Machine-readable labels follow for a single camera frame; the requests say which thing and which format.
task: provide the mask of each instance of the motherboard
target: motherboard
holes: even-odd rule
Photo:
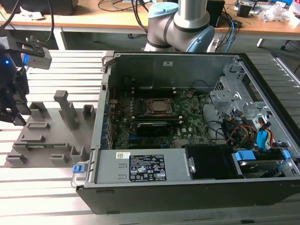
[[[114,93],[110,101],[112,149],[172,149],[209,143],[193,90]]]

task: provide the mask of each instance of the gray floor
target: gray floor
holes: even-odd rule
[[[12,31],[14,37],[20,35],[29,37],[34,35],[39,39],[47,39],[48,33],[46,32],[29,32],[29,31]],[[98,33],[98,41],[93,42],[91,33],[77,33],[65,32],[67,46],[69,50],[119,50],[119,51],[140,51],[146,43],[146,35],[133,35],[133,39],[129,39],[127,34],[111,34],[111,33]],[[300,64],[300,42],[299,45],[293,44],[294,47],[287,44],[285,50],[280,47],[285,43],[284,40],[266,40],[263,48],[257,48],[256,44],[258,39],[245,39],[239,38],[237,35],[236,40],[233,42],[230,53],[277,53],[280,58],[294,71]],[[55,40],[53,39],[49,44],[45,45],[49,49],[57,49]]]

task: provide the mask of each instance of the blue cable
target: blue cable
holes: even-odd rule
[[[234,23],[233,23],[232,19],[230,19],[229,17],[226,17],[226,18],[227,18],[227,19],[231,22],[231,24],[232,24],[232,33],[231,33],[231,37],[230,37],[229,44],[228,44],[228,46],[227,46],[225,52],[227,52],[228,49],[230,48],[230,46],[231,46],[231,44],[232,44],[232,41],[233,41],[233,34],[234,34]]]

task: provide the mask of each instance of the desk leg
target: desk leg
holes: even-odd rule
[[[92,36],[93,36],[93,42],[97,42],[98,41],[97,33],[93,32]]]
[[[54,27],[54,36],[59,50],[68,50],[62,27]]]
[[[262,39],[262,38],[259,39],[259,41],[257,42],[257,45],[256,45],[256,46],[257,46],[258,48],[261,48],[261,47],[263,46],[264,41],[265,41],[265,39]]]

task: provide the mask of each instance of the wooden desk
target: wooden desk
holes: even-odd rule
[[[106,12],[98,8],[99,0],[79,0],[76,12],[73,16],[55,16],[54,35],[60,50],[66,50],[67,45],[63,32],[103,32],[103,33],[144,33],[138,26],[133,12]],[[235,0],[226,0],[225,8]],[[118,7],[126,8],[130,3],[118,3]],[[102,8],[112,10],[109,2],[101,5]],[[243,23],[238,36],[243,38],[265,38],[265,39],[290,39],[300,40],[300,26],[292,28],[288,21],[284,22],[264,22],[258,15],[251,15],[249,18],[236,17],[236,11],[227,9],[227,12]],[[148,25],[147,12],[139,7],[139,16],[142,23]],[[9,17],[1,8],[1,12],[6,18]],[[47,15],[45,20],[28,22],[20,15],[15,15],[12,25],[18,30],[50,30],[51,19]],[[221,22],[221,26],[216,28],[216,37],[228,31],[228,25]]]

